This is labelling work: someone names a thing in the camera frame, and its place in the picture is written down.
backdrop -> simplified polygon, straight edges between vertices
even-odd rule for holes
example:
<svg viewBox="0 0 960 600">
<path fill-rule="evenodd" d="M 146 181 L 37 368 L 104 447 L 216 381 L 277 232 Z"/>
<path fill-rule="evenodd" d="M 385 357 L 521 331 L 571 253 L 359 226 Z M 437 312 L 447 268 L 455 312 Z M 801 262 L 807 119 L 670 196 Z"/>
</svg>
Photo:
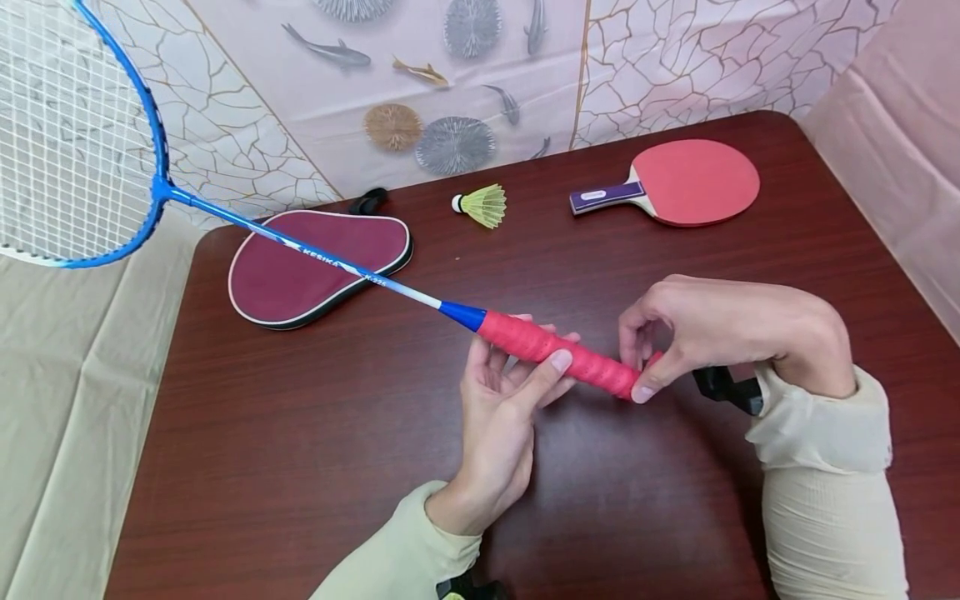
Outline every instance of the backdrop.
<svg viewBox="0 0 960 600">
<path fill-rule="evenodd" d="M 156 93 L 175 176 L 250 216 L 747 110 L 800 117 L 897 5 L 187 1 L 99 9 Z"/>
</svg>

crackle pattern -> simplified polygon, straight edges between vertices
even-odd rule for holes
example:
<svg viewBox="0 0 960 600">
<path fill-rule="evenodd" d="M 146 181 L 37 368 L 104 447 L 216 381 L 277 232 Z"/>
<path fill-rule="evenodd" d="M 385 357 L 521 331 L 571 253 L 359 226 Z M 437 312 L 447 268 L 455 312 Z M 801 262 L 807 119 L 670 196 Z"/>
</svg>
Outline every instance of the crackle pattern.
<svg viewBox="0 0 960 600">
<path fill-rule="evenodd" d="M 181 0 L 103 0 L 93 8 L 154 92 L 178 184 L 251 218 L 339 200 Z M 200 228 L 224 223 L 168 206 Z"/>
<path fill-rule="evenodd" d="M 899 0 L 591 0 L 571 149 L 739 112 L 805 115 Z"/>
</svg>

person's right hand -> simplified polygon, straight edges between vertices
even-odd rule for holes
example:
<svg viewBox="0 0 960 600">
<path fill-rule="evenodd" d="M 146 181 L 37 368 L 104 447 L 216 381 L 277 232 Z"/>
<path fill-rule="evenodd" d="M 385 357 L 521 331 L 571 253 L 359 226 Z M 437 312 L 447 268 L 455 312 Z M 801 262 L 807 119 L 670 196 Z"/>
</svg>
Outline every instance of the person's right hand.
<svg viewBox="0 0 960 600">
<path fill-rule="evenodd" d="M 708 366 L 773 361 L 780 377 L 812 394 L 856 391 L 850 339 L 826 301 L 781 285 L 669 276 L 620 315 L 620 360 L 639 368 L 653 354 L 654 327 L 673 343 L 633 389 L 646 402 L 677 377 Z"/>
</svg>

beige cloth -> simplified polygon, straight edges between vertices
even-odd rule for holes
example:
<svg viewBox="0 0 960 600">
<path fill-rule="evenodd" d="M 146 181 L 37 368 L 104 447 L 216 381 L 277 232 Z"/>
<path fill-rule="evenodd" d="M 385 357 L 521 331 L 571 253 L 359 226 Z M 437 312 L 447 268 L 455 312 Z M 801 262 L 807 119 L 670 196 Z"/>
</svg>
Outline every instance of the beige cloth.
<svg viewBox="0 0 960 600">
<path fill-rule="evenodd" d="M 105 267 L 0 256 L 0 598 L 103 597 L 200 235 L 171 210 Z"/>
<path fill-rule="evenodd" d="M 766 472 L 763 522 L 782 600 L 906 598 L 900 524 L 885 470 L 891 461 L 886 394 L 857 369 L 844 400 L 813 396 L 756 366 L 765 405 L 747 439 Z M 441 531 L 424 502 L 431 482 L 340 563 L 311 600 L 435 600 L 436 585 L 470 568 L 479 538 Z"/>
</svg>

red grip tape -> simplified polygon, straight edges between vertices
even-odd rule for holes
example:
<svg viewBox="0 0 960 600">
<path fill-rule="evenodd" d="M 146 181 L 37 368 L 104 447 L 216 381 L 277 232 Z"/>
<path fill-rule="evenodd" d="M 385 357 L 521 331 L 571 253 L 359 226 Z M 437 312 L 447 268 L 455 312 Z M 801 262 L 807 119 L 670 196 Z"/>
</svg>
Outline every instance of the red grip tape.
<svg viewBox="0 0 960 600">
<path fill-rule="evenodd" d="M 536 363 L 543 362 L 556 350 L 566 348 L 573 355 L 573 363 L 567 369 L 567 375 L 625 400 L 630 399 L 630 391 L 640 377 L 640 371 L 636 369 L 568 342 L 558 335 L 544 331 L 537 324 L 517 317 L 487 311 L 487 317 L 477 333 L 516 358 Z"/>
</svg>

